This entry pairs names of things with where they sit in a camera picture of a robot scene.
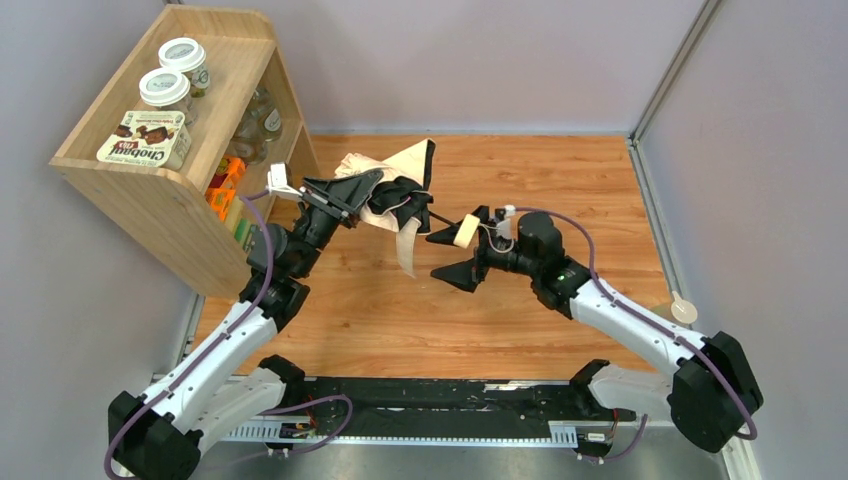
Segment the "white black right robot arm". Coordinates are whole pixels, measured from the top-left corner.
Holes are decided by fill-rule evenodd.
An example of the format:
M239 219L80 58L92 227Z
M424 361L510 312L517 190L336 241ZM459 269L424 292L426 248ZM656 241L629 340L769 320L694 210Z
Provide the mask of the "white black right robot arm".
M754 414L764 398L741 343L719 331L705 335L639 305L602 279L595 259L566 252L557 212L481 205L430 233L432 244L469 247L470 259L432 270L433 278L469 293L491 270L527 277L537 300L565 318L616 340L654 368L646 374L598 361L583 370L600 406L671 421L696 447L717 453L733 438L758 438Z

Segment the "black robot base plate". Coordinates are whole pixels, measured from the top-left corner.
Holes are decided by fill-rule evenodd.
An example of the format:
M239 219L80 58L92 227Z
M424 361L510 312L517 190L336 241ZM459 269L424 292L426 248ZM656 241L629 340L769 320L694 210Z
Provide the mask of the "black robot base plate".
M608 427L636 418L590 399L566 381L316 377L292 385L281 402L308 408L318 434L339 429L349 437L537 439L552 421Z

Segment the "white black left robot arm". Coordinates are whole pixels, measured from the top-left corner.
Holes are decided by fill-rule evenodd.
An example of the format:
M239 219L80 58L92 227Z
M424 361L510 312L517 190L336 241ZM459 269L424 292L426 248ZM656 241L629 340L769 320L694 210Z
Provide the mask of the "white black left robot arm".
M310 293L303 279L337 229L356 226L382 177L371 170L306 178L294 189L283 173L270 174L265 194L301 205L294 229L260 220L247 257L252 275L213 333L142 393L113 399L103 460L108 478L117 478L115 469L123 467L133 479L187 479L223 437L280 405L299 372L279 356L263 360L236 384L226 382L299 313Z

